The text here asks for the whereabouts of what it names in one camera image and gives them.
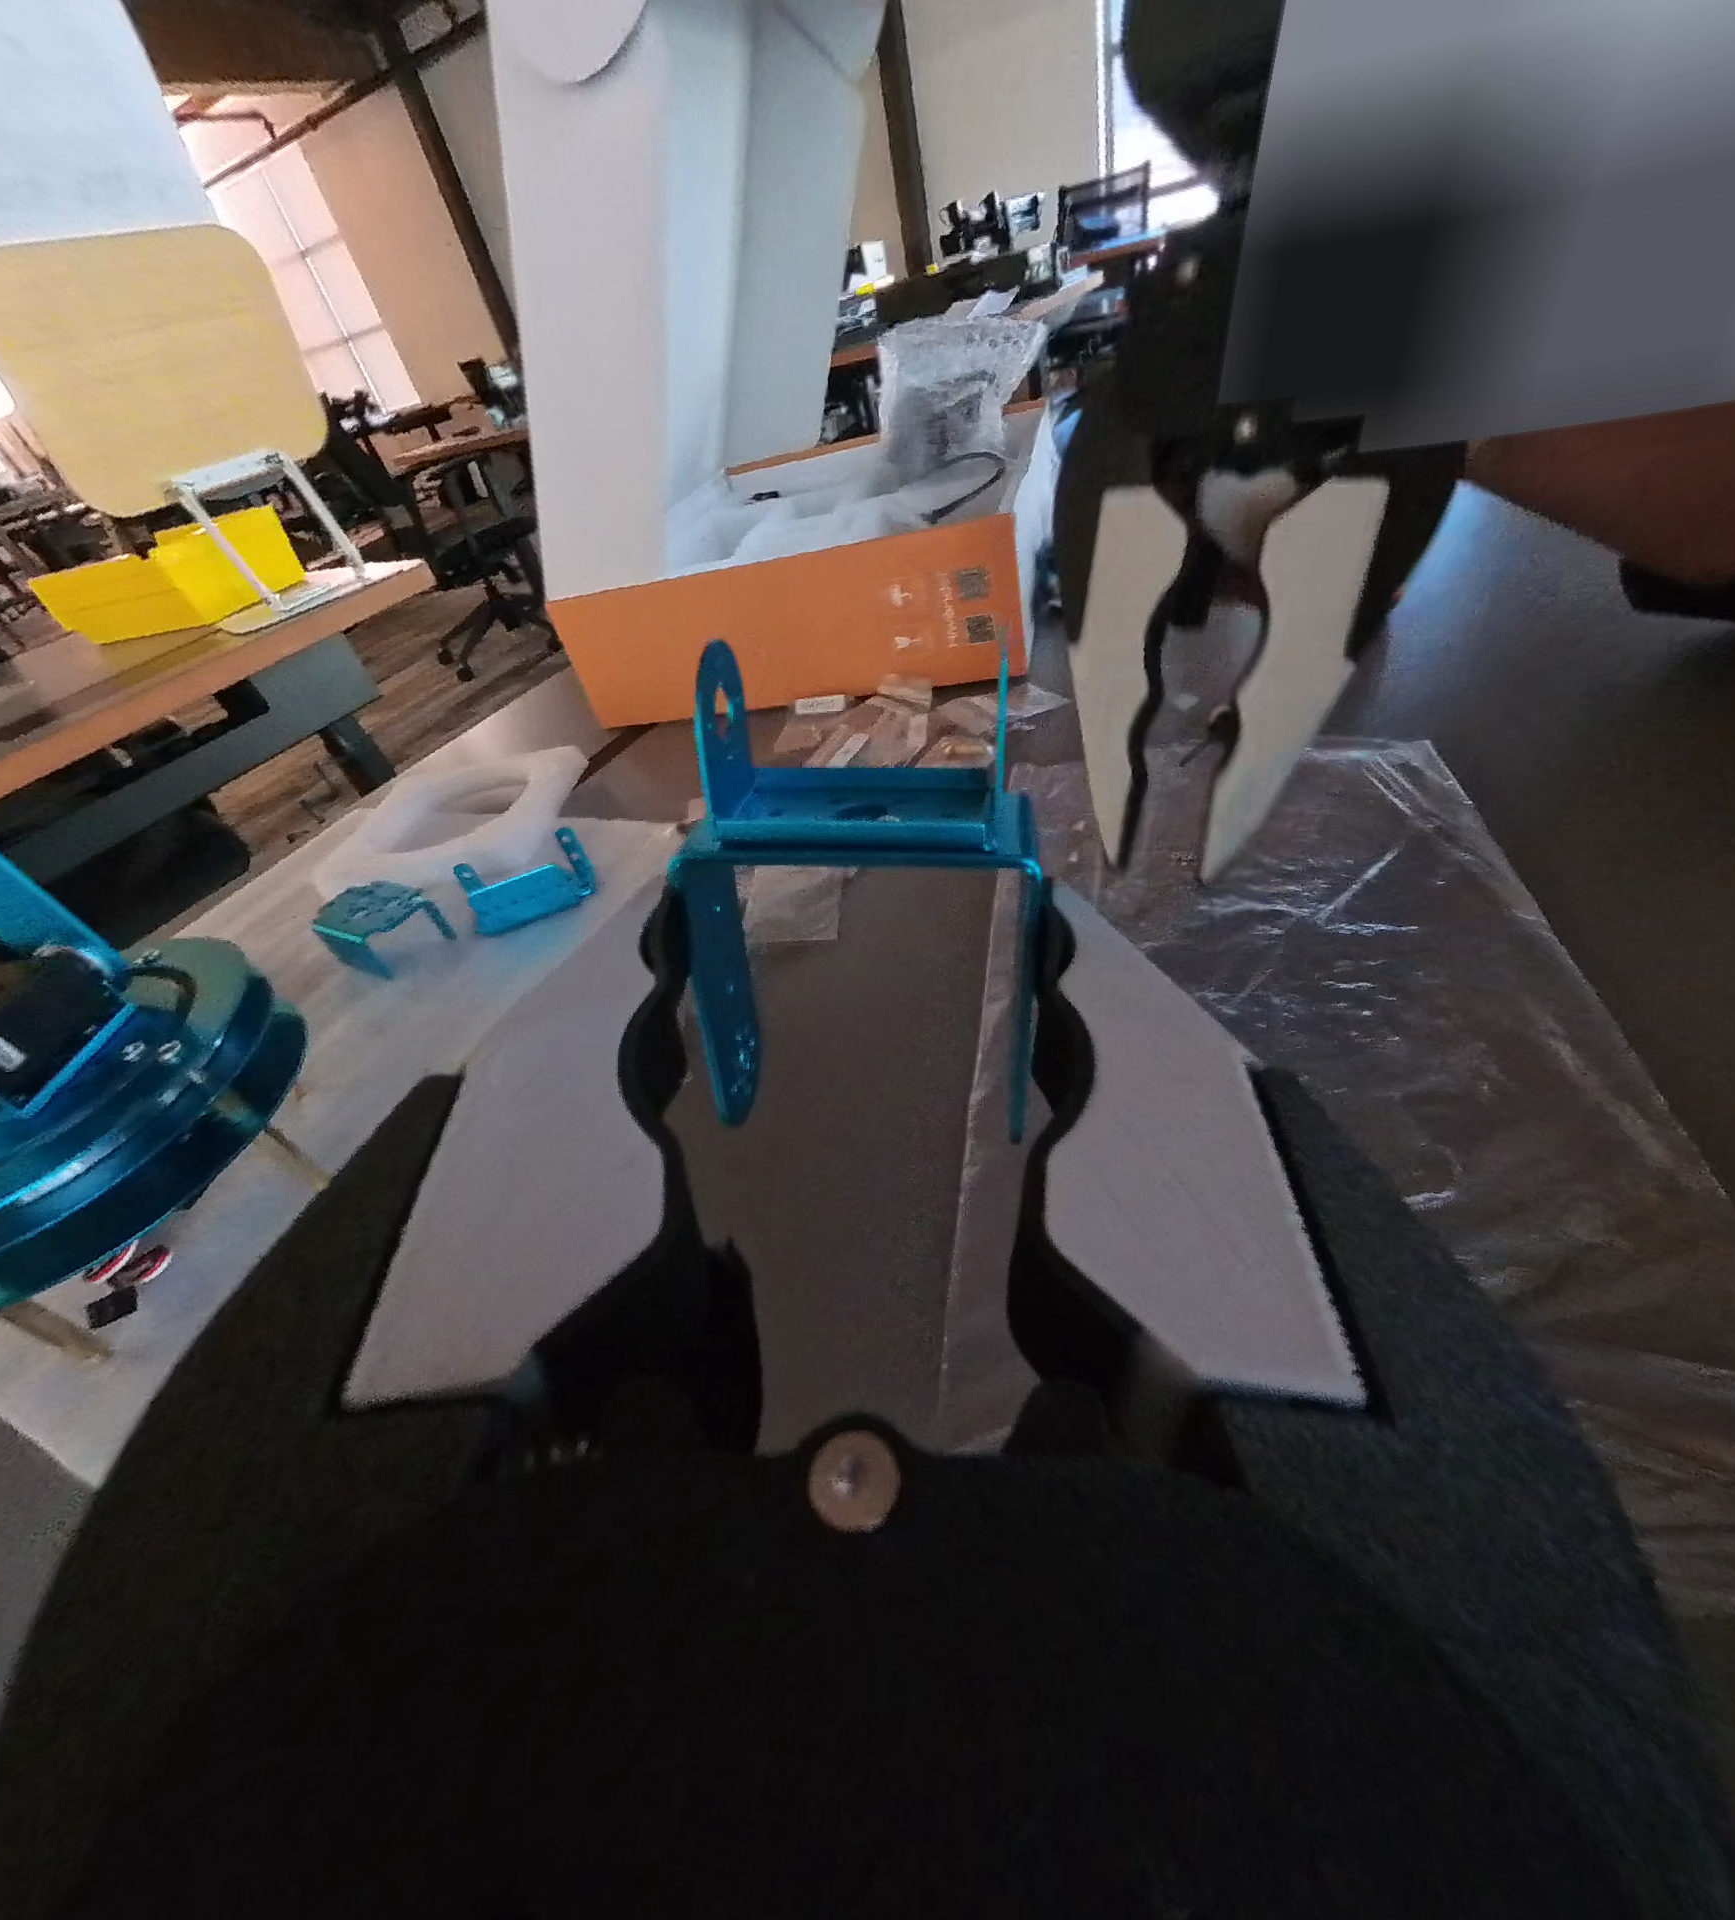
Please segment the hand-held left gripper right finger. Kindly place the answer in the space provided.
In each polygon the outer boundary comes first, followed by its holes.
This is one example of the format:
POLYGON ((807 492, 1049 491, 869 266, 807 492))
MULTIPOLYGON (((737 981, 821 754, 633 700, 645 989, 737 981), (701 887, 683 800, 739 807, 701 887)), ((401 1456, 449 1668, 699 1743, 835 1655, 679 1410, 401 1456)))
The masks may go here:
POLYGON ((1253 1055, 1063 885, 1031 1016, 1021 1355, 1077 1362, 1091 1341, 1111 1381, 1149 1342, 1201 1390, 1365 1408, 1253 1055))

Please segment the orange and white cardboard box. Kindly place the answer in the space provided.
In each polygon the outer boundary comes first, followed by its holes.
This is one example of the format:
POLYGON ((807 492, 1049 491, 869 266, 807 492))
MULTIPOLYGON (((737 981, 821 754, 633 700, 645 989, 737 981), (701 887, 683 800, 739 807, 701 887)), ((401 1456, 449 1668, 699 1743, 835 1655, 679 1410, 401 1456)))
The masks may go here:
POLYGON ((549 615, 593 717, 1023 672, 1057 473, 817 449, 883 5, 485 5, 549 615))

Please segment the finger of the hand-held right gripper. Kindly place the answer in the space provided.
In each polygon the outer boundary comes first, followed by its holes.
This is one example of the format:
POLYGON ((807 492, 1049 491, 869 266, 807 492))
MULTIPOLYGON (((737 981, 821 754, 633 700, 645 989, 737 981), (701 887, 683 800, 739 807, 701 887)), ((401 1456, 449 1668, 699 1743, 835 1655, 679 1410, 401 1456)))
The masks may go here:
POLYGON ((1111 868, 1123 867, 1131 849, 1145 780, 1143 736, 1159 700, 1149 643, 1167 632, 1183 562, 1185 525, 1153 486, 1103 492, 1071 643, 1071 703, 1091 814, 1111 868))
POLYGON ((1259 515, 1251 561, 1261 632, 1233 699, 1233 738, 1211 789, 1199 877, 1219 880, 1263 829, 1353 675, 1359 603, 1387 516, 1377 474, 1327 477, 1259 515))

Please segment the bubble wrap bundle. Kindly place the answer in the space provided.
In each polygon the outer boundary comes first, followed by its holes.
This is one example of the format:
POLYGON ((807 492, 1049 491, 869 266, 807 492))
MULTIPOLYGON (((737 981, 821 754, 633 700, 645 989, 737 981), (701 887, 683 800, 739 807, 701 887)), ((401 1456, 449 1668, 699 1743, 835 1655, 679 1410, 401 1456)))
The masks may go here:
POLYGON ((1037 366, 1045 323, 1011 312, 913 319, 879 335, 879 444, 903 484, 1005 460, 1005 406, 1037 366))

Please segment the black office chair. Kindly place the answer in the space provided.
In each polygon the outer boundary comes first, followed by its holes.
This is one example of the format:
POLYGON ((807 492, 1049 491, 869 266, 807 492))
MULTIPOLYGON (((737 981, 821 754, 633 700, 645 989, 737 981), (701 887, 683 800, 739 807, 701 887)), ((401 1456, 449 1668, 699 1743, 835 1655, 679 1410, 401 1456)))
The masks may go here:
POLYGON ((437 643, 437 660, 455 680, 475 680, 475 658, 495 631, 543 637, 549 655, 561 639, 547 608, 537 550, 537 520, 485 454, 459 453, 431 463, 409 482, 411 552, 435 589, 479 594, 437 643))

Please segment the blue flat plate bracket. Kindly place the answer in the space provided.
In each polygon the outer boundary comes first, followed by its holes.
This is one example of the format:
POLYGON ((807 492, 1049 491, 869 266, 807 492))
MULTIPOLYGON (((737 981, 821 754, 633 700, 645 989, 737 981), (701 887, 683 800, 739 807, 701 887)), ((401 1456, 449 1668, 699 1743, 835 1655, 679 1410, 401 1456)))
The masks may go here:
POLYGON ((553 830, 557 859, 505 879, 481 879, 467 862, 451 870, 479 938, 501 938, 569 913, 595 892, 591 861, 569 827, 553 830))

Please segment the clear plastic bag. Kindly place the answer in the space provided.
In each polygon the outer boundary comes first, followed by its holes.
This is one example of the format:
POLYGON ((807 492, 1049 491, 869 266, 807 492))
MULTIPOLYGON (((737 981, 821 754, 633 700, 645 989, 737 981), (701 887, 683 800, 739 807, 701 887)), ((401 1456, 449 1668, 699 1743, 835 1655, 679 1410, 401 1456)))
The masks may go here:
POLYGON ((1227 892, 1085 879, 1295 1073, 1557 1366, 1675 1609, 1735 1621, 1735 961, 1673 957, 1629 1037, 1425 742, 1343 742, 1227 892))

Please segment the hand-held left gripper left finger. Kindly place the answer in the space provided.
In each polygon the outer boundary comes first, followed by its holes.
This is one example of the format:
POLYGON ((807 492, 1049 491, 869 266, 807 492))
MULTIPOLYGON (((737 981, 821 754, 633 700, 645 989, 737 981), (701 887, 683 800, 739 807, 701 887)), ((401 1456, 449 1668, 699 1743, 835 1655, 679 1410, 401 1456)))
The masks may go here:
POLYGON ((661 885, 617 898, 467 1055, 341 1390, 345 1412, 495 1397, 655 1236, 661 1156, 619 1087, 661 885))

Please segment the pile of small screw bags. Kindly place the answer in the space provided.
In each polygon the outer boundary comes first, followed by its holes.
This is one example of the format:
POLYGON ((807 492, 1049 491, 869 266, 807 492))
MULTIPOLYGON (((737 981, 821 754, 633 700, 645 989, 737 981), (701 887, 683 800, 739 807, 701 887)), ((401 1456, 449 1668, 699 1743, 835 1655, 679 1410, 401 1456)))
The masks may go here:
MULTIPOLYGON (((891 696, 885 694, 879 700, 867 703, 865 712, 859 717, 839 717, 835 725, 825 732, 821 742, 811 747, 799 763, 761 765, 753 754, 753 742, 751 742, 751 758, 755 767, 827 769, 827 767, 857 765, 861 769, 917 767, 925 771, 947 769, 947 767, 951 769, 967 767, 967 769, 987 771, 997 761, 1003 763, 1001 742, 997 738, 993 738, 987 744, 987 752, 983 758, 961 754, 959 758, 927 763, 925 761, 927 749, 929 749, 927 712, 923 712, 909 700, 899 700, 899 699, 893 700, 891 696)), ((1003 789, 1009 794, 1017 794, 1017 790, 1011 790, 1007 787, 1005 771, 1003 771, 1003 789)), ((893 870, 889 867, 879 867, 879 868, 737 867, 735 877, 743 870, 763 870, 763 868, 849 870, 849 873, 893 870)), ((913 868, 913 870, 943 870, 943 873, 953 870, 953 873, 977 873, 977 874, 989 874, 989 877, 1009 877, 1013 879, 1015 889, 1019 892, 1019 880, 1013 873, 985 873, 985 870, 965 870, 965 868, 913 868)))

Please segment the short-legged blue U bracket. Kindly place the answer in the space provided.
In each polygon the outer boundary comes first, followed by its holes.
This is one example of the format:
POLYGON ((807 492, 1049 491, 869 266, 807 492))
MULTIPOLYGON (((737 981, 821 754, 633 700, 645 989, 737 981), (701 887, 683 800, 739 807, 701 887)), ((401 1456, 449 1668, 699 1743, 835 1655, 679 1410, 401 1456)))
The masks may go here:
POLYGON ((977 769, 755 767, 733 649, 711 639, 693 682, 703 817, 677 861, 733 867, 1039 870, 1029 800, 1003 763, 977 769))

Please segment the teal perforated bracket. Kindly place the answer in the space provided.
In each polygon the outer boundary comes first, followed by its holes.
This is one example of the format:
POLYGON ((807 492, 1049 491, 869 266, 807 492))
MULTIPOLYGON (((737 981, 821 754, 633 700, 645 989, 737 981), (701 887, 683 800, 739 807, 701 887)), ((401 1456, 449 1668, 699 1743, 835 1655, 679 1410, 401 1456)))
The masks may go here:
POLYGON ((351 973, 389 981, 395 973, 377 945, 413 923, 429 925, 449 945, 457 941, 445 913, 419 887, 383 879, 335 892, 313 913, 309 931, 351 973))

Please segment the white foam sheet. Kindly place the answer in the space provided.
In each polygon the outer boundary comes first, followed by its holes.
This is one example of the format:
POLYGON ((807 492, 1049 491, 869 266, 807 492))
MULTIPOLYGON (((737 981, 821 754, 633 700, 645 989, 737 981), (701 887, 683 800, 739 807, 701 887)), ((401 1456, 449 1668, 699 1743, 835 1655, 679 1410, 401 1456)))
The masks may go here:
MULTIPOLYGON (((421 1079, 457 1073, 507 1009, 579 945, 607 934, 621 910, 645 909, 681 838, 671 825, 617 820, 577 822, 573 832, 597 880, 583 907, 481 938, 457 894, 445 894, 455 941, 403 927, 381 945, 389 979, 351 970, 311 934, 313 849, 180 927, 184 936, 240 948, 303 1014, 303 1070, 278 1128, 323 1175, 345 1165, 421 1079)), ((305 1177, 280 1151, 256 1145, 160 1235, 172 1267, 134 1315, 104 1333, 106 1359, 70 1356, 0 1318, 0 1423, 76 1480, 102 1484, 178 1360, 307 1200, 305 1177)))

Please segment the pale wood panel on stand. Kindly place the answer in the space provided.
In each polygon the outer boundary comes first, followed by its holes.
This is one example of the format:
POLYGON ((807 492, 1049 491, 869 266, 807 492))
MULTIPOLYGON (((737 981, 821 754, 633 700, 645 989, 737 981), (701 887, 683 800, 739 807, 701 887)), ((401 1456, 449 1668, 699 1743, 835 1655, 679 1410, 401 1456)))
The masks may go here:
POLYGON ((230 227, 0 245, 0 381, 88 508, 182 508, 264 608, 244 631, 367 582, 303 473, 327 438, 321 399, 272 275, 230 227), (234 548, 212 506, 266 486, 333 545, 339 589, 274 589, 234 548))

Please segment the long-legged blue U bracket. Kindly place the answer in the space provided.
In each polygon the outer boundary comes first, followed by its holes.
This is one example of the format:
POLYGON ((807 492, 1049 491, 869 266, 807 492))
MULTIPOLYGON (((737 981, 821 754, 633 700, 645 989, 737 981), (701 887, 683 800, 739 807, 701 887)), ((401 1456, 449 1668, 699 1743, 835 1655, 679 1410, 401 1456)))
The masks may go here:
MULTIPOLYGON (((761 1073, 761 1028, 735 885, 735 868, 751 864, 755 861, 743 855, 707 851, 691 834, 669 867, 669 891, 677 894, 687 921, 687 977, 709 1089, 715 1112, 729 1128, 747 1120, 761 1073)), ((1007 1138, 1021 1145, 1051 889, 1039 862, 1025 852, 975 852, 971 867, 1013 873, 1019 880, 1007 1138)))

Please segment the person's right forearm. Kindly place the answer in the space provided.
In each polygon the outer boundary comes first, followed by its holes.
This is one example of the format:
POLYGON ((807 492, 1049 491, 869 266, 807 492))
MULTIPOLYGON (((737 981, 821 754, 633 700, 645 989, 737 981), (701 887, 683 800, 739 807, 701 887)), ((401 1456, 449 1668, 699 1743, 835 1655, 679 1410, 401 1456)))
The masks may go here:
POLYGON ((1735 400, 1475 440, 1463 474, 1615 554, 1633 611, 1735 625, 1735 400))

